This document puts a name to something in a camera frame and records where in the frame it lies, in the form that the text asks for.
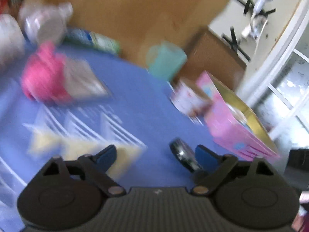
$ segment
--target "pink box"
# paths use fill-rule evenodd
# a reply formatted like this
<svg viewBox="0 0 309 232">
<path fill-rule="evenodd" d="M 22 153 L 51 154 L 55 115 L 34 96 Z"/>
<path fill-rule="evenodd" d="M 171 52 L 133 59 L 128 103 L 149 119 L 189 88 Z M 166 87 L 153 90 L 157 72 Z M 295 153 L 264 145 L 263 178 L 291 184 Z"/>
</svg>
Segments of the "pink box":
<svg viewBox="0 0 309 232">
<path fill-rule="evenodd" d="M 268 161 L 274 161 L 280 158 L 277 153 L 259 140 L 248 126 L 244 126 L 234 118 L 208 72 L 203 72 L 196 84 L 213 101 L 204 119 L 211 135 L 214 137 L 215 143 L 249 161 L 252 161 L 256 156 L 262 156 Z"/>
</svg>

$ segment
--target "pink object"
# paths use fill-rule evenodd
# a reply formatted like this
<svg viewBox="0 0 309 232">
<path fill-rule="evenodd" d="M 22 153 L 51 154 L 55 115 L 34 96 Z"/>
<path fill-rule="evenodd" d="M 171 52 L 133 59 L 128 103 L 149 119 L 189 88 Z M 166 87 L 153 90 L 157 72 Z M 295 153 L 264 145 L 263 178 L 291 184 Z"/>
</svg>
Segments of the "pink object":
<svg viewBox="0 0 309 232">
<path fill-rule="evenodd" d="M 215 143 L 249 161 L 256 156 L 263 156 L 269 161 L 280 158 L 234 118 L 208 72 L 202 73 L 197 80 L 197 85 L 213 101 L 210 110 L 205 115 L 205 122 Z"/>
<path fill-rule="evenodd" d="M 64 88 L 65 56 L 54 50 L 53 43 L 44 43 L 29 57 L 22 76 L 22 89 L 28 98 L 42 102 L 72 100 Z"/>
</svg>

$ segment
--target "blue table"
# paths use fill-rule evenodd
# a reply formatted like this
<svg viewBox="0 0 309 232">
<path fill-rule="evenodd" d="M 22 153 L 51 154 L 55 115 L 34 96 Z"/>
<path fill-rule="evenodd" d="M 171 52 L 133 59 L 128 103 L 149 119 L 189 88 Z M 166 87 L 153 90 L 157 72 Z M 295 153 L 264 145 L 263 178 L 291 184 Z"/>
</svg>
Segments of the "blue table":
<svg viewBox="0 0 309 232">
<path fill-rule="evenodd" d="M 61 135 L 66 135 L 67 127 L 73 126 L 75 131 L 83 130 L 89 137 L 126 138 L 132 143 L 145 144 L 147 148 L 142 156 L 118 181 L 127 190 L 132 186 L 193 186 L 190 173 L 169 150 L 169 142 L 176 137 L 192 148 L 203 144 L 218 154 L 227 153 L 212 141 L 206 126 L 194 124 L 171 104 L 171 88 L 167 82 L 120 58 L 94 50 L 63 45 L 58 52 L 86 59 L 98 79 L 110 89 L 112 97 L 67 107 L 44 107 L 30 101 L 21 91 L 20 77 L 28 56 L 34 51 L 33 46 L 27 45 L 26 55 L 0 75 L 0 190 L 1 182 L 2 185 L 6 182 L 6 188 L 11 189 L 6 193 L 12 195 L 12 203 L 8 205 L 10 211 L 14 210 L 16 197 L 24 184 L 50 156 L 62 152 L 60 146 L 39 157 L 27 153 L 33 135 L 31 129 L 42 124 L 38 122 L 47 121 L 49 127 Z M 121 133 L 106 131 L 102 116 L 107 116 L 110 124 L 117 126 Z M 0 203 L 0 227 L 5 232 L 16 232 L 22 227 L 13 214 L 6 215 L 5 219 L 1 217 Z"/>
</svg>

